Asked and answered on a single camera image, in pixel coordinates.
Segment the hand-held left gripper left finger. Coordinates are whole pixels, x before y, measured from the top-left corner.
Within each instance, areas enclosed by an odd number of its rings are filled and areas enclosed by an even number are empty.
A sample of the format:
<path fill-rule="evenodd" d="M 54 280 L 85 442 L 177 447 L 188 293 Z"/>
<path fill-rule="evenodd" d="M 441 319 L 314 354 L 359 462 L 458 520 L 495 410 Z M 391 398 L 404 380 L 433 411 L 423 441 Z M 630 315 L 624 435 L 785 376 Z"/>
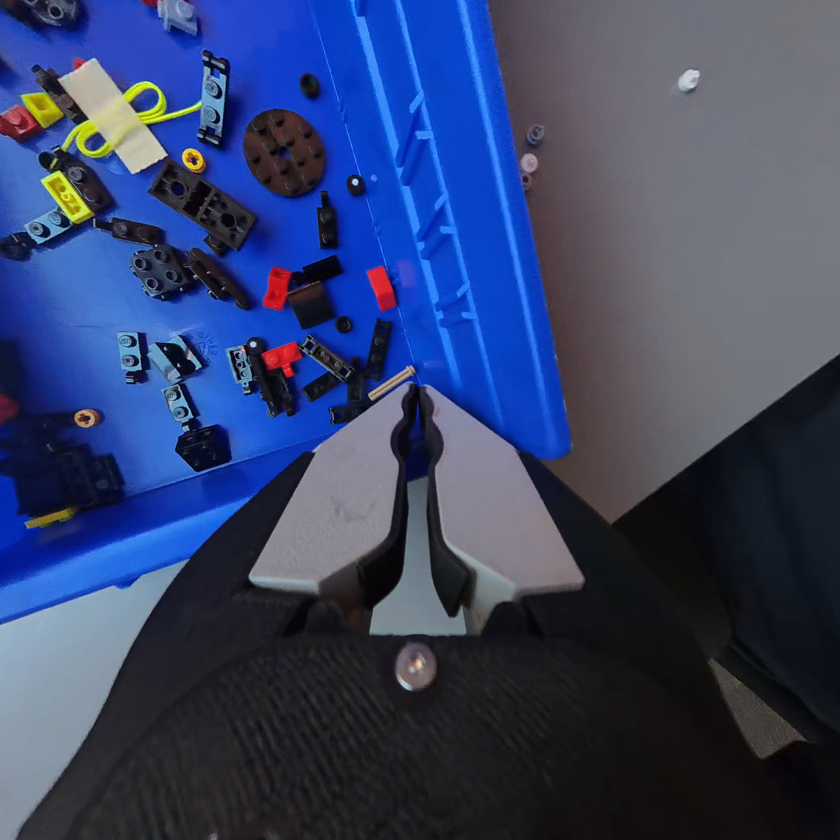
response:
<path fill-rule="evenodd" d="M 370 631 L 403 575 L 418 397 L 417 385 L 398 386 L 311 453 L 248 573 L 253 586 L 335 605 Z"/>

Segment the blue plastic tray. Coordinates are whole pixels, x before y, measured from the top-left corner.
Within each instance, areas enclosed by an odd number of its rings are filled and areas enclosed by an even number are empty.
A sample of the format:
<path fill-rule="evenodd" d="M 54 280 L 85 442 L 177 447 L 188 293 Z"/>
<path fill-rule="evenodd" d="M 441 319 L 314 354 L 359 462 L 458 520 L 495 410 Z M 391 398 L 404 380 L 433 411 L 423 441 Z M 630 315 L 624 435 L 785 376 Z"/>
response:
<path fill-rule="evenodd" d="M 229 60 L 223 148 L 205 177 L 256 214 L 240 251 L 220 259 L 247 290 L 238 309 L 198 288 L 179 300 L 146 297 L 130 270 L 134 248 L 86 225 L 29 259 L 2 259 L 2 340 L 25 413 L 93 408 L 103 423 L 75 439 L 111 454 L 125 483 L 118 503 L 29 531 L 2 477 L 2 623 L 179 563 L 294 458 L 338 428 L 341 394 L 304 399 L 269 418 L 244 395 L 225 357 L 252 336 L 277 347 L 305 332 L 289 309 L 261 305 L 270 268 L 319 259 L 317 207 L 338 212 L 343 273 L 329 298 L 353 330 L 312 333 L 344 359 L 363 358 L 378 318 L 393 323 L 385 377 L 412 364 L 486 425 L 541 459 L 571 451 L 557 356 L 529 207 L 485 2 L 196 2 L 201 38 L 168 34 L 141 2 L 85 2 L 70 32 L 34 31 L 2 15 L 2 109 L 35 90 L 31 67 L 66 71 L 97 59 L 121 87 L 155 82 L 171 105 L 200 98 L 201 52 Z M 299 79 L 320 79 L 307 99 Z M 303 116 L 324 144 L 316 189 L 269 192 L 245 161 L 258 113 Z M 351 174 L 366 192 L 349 194 Z M 397 307 L 380 311 L 366 271 L 384 266 Z M 181 335 L 201 358 L 184 379 L 196 420 L 182 427 L 148 379 L 127 385 L 117 333 L 148 345 Z M 186 430 L 227 430 L 232 460 L 196 474 L 175 453 Z"/>

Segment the tan lego pin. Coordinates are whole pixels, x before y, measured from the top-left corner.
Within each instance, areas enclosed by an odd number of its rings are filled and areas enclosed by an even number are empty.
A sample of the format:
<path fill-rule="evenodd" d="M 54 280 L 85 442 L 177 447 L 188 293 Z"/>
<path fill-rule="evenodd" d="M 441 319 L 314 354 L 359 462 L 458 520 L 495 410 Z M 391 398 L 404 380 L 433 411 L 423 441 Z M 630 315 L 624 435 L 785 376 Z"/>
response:
<path fill-rule="evenodd" d="M 393 392 L 396 388 L 410 383 L 411 380 L 416 375 L 417 371 L 413 365 L 408 365 L 393 377 L 389 378 L 388 380 L 384 381 L 380 385 L 376 386 L 373 390 L 368 392 L 367 398 L 372 403 L 383 398 L 385 395 Z"/>

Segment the black lego plate with holes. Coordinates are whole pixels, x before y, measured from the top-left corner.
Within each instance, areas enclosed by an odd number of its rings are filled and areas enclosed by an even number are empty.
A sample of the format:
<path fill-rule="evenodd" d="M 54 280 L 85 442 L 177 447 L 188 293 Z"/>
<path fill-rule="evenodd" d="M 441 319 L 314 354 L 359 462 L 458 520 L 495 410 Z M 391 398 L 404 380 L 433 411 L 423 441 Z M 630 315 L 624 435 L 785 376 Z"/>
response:
<path fill-rule="evenodd" d="M 302 354 L 316 361 L 337 380 L 344 384 L 349 383 L 354 374 L 354 367 L 314 336 L 308 334 L 303 341 L 298 343 L 298 348 Z"/>

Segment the grey lego slope piece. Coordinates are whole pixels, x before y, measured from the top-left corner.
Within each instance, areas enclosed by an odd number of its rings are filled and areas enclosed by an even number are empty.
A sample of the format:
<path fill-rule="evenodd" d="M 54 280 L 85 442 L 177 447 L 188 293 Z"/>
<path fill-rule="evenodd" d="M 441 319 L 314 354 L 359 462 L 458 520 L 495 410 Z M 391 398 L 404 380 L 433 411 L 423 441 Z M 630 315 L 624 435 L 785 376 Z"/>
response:
<path fill-rule="evenodd" d="M 181 335 L 168 341 L 149 343 L 148 356 L 168 385 L 180 384 L 204 367 L 201 358 Z"/>

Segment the red lego brick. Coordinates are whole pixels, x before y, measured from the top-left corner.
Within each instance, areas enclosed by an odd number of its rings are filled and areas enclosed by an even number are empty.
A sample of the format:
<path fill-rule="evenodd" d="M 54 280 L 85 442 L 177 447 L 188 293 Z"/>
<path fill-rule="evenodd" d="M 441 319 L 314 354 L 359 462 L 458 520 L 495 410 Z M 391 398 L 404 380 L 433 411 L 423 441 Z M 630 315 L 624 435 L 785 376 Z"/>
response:
<path fill-rule="evenodd" d="M 381 312 L 387 312 L 397 307 L 396 292 L 389 273 L 384 266 L 377 266 L 366 271 L 376 304 Z"/>

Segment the black oblong lego plate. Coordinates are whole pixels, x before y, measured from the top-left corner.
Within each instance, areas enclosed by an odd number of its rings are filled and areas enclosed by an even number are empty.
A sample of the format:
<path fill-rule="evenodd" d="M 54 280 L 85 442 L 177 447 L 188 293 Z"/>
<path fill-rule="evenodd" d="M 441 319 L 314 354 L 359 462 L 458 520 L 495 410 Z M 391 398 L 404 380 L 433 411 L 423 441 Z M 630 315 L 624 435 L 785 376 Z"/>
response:
<path fill-rule="evenodd" d="M 240 310 L 249 311 L 253 304 L 246 291 L 227 273 L 215 258 L 199 248 L 185 252 L 185 266 L 216 300 L 232 300 Z"/>

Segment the black lego sub-assembly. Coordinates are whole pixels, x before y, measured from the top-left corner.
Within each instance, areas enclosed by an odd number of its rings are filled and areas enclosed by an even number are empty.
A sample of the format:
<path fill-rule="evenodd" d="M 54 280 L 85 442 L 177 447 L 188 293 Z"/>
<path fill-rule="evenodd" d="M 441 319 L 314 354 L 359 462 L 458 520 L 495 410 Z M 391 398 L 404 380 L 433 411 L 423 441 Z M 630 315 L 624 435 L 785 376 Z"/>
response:
<path fill-rule="evenodd" d="M 116 458 L 69 437 L 81 429 L 74 413 L 19 415 L 2 426 L 2 476 L 12 482 L 19 517 L 49 518 L 125 498 Z"/>

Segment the dark brown lego brick holes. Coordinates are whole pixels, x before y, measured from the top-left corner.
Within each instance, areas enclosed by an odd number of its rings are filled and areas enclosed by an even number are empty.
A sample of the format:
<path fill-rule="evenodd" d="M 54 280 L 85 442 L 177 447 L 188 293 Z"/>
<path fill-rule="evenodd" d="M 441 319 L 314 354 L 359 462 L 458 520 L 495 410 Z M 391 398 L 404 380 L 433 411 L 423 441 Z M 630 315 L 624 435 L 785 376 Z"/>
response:
<path fill-rule="evenodd" d="M 149 194 L 201 228 L 205 243 L 219 256 L 240 251 L 258 219 L 231 195 L 172 159 L 163 161 Z"/>

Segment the black round lego plate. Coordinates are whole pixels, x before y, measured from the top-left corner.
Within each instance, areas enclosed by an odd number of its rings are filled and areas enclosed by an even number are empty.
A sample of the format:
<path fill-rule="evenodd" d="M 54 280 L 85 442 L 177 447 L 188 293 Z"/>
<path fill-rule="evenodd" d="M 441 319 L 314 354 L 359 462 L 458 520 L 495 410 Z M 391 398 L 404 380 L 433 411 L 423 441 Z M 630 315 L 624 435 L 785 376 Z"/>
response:
<path fill-rule="evenodd" d="M 257 183 L 285 198 L 313 192 L 326 167 L 319 133 L 303 116 L 287 109 L 255 115 L 245 131 L 243 152 Z"/>

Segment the black rounded lego plate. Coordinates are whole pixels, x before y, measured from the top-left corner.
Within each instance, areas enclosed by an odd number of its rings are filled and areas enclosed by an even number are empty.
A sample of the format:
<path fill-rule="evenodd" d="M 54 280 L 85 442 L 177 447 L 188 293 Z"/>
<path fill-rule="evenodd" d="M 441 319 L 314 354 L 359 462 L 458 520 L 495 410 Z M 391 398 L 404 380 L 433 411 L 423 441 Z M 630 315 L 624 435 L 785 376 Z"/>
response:
<path fill-rule="evenodd" d="M 38 152 L 38 163 L 46 174 L 63 172 L 93 210 L 94 216 L 109 210 L 113 199 L 98 175 L 75 155 L 59 147 Z"/>

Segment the yellow lego brick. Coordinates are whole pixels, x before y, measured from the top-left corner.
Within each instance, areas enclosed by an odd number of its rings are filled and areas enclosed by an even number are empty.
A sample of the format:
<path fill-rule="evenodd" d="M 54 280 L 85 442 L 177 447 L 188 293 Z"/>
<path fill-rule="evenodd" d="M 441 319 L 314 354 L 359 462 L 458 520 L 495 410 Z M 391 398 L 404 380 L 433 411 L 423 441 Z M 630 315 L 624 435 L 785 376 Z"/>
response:
<path fill-rule="evenodd" d="M 51 172 L 40 182 L 72 224 L 82 224 L 94 217 L 93 210 L 63 172 Z"/>

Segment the grey lego plate black clips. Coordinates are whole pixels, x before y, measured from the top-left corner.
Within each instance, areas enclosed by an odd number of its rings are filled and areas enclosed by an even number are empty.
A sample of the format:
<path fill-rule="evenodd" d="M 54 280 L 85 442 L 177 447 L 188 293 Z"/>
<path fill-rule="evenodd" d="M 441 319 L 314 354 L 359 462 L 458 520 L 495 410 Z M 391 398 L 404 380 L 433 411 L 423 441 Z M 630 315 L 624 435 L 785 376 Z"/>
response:
<path fill-rule="evenodd" d="M 202 52 L 203 85 L 197 139 L 214 148 L 224 144 L 225 113 L 228 104 L 230 64 L 208 49 Z"/>

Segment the dark brown lego bar piece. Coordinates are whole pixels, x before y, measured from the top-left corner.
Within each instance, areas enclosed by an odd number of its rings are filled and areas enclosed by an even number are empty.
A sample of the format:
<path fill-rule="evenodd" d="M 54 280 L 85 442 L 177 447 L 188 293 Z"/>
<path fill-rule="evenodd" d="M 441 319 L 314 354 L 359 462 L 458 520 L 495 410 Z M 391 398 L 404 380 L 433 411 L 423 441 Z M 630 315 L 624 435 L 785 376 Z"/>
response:
<path fill-rule="evenodd" d="M 59 75 L 55 70 L 43 68 L 40 65 L 33 65 L 31 70 L 35 81 L 43 92 L 57 106 L 62 115 L 79 125 L 88 120 L 88 116 L 79 107 L 76 100 L 69 94 L 61 83 Z"/>

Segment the beige paper strip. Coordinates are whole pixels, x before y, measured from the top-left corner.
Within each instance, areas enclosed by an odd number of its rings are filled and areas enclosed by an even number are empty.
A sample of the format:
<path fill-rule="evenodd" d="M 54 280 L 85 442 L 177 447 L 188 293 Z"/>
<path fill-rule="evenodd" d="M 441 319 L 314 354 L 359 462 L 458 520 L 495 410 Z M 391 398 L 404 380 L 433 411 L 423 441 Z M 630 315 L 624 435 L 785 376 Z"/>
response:
<path fill-rule="evenodd" d="M 128 172 L 137 175 L 167 156 L 164 147 L 97 59 L 59 79 Z"/>

